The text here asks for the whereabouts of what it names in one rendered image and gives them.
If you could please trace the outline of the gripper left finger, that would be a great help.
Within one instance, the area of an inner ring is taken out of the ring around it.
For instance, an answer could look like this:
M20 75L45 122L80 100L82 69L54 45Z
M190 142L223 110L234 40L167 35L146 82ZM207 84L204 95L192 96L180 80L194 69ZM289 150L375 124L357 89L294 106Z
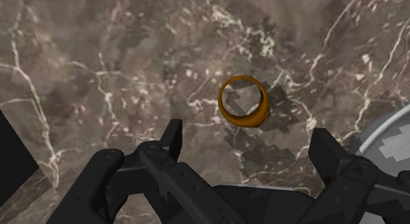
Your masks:
M178 162L180 119L158 141L131 154L102 149L90 158L46 224L114 224L133 194L143 194L162 224L247 224L246 219L199 174Z

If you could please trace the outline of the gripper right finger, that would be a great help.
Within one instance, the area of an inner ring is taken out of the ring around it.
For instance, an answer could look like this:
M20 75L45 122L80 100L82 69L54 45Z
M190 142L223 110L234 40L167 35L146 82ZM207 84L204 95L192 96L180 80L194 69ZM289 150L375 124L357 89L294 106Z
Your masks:
M410 170L391 176L349 154L325 128L315 128L308 156L326 185L297 224L359 224L365 212L385 224L410 224Z

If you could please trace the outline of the grey round bowl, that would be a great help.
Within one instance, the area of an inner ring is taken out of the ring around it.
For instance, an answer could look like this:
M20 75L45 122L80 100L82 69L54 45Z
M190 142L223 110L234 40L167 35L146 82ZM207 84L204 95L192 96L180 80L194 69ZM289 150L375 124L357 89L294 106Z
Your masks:
M392 176L410 170L410 104L377 118L353 135L348 152L370 159Z

